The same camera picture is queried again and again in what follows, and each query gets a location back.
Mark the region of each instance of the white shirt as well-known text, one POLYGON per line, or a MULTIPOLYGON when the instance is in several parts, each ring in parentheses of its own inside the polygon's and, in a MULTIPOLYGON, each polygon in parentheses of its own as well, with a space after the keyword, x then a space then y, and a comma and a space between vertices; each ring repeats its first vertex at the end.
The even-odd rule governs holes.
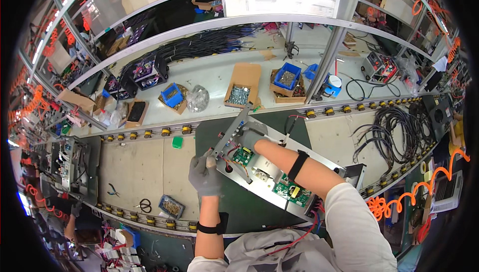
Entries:
POLYGON ((305 232, 293 229, 244 234, 225 250, 230 264, 223 259, 195 257, 188 272, 246 271, 396 271, 391 246, 358 191, 348 183, 332 188, 325 202, 326 229, 333 249, 324 239, 309 233, 292 248, 276 252, 284 245, 267 250, 279 241, 292 241, 305 232), (273 269, 264 265, 274 265, 273 269))

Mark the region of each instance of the black elbow strap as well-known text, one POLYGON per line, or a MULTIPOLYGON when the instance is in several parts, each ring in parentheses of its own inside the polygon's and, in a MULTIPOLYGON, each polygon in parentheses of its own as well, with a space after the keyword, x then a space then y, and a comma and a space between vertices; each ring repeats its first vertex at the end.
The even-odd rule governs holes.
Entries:
POLYGON ((291 170, 288 173, 288 178, 291 181, 295 181, 296 176, 298 175, 299 171, 301 170, 301 167, 303 167, 304 162, 306 161, 307 158, 309 158, 309 155, 298 149, 298 157, 296 159, 296 162, 293 164, 291 167, 291 170))

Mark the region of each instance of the coiled black cable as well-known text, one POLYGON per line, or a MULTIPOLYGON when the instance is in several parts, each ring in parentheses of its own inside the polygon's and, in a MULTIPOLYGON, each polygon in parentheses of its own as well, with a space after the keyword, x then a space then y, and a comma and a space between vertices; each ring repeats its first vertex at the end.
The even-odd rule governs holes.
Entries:
POLYGON ((431 122, 426 110, 418 104, 412 104, 409 112, 406 113, 403 109, 396 106, 383 108, 377 111, 372 124, 358 127, 351 136, 364 127, 368 127, 368 129, 358 139, 358 143, 364 137, 366 141, 356 149, 353 154, 353 161, 357 163, 359 153, 369 143, 374 143, 380 156, 387 163, 388 169, 383 174, 385 175, 392 170, 395 162, 405 164, 413 161, 417 155, 422 154, 433 141, 431 122), (401 126, 402 130, 403 153, 399 152, 392 137, 393 130, 398 125, 401 126), (428 135, 424 131, 424 126, 428 129, 428 135))

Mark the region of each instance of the pliers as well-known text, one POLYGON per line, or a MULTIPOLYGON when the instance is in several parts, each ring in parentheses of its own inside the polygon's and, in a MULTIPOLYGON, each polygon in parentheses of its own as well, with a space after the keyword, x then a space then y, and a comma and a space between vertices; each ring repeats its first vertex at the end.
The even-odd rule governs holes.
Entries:
POLYGON ((115 190, 115 187, 114 187, 112 184, 110 184, 110 183, 108 183, 108 184, 109 184, 110 187, 112 188, 113 192, 108 192, 108 191, 107 191, 107 193, 110 194, 110 195, 116 195, 117 197, 120 197, 120 193, 118 193, 118 192, 115 190))

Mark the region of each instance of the glove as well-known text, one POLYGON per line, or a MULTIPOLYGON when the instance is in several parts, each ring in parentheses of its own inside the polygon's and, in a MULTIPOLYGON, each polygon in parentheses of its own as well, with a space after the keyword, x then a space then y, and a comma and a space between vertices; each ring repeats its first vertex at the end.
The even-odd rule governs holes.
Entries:
POLYGON ((207 151, 202 157, 193 157, 188 180, 199 196, 220 196, 221 176, 216 170, 216 159, 207 151))
POLYGON ((254 149, 254 145, 258 140, 268 140, 265 136, 258 134, 252 129, 267 135, 268 134, 268 127, 264 124, 259 124, 257 122, 247 122, 243 125, 241 131, 238 132, 237 137, 235 138, 236 142, 241 144, 243 147, 249 148, 253 150, 255 153, 256 150, 254 149))
POLYGON ((71 206, 70 214, 74 215, 75 218, 78 218, 80 216, 80 210, 81 210, 81 203, 73 204, 71 206))

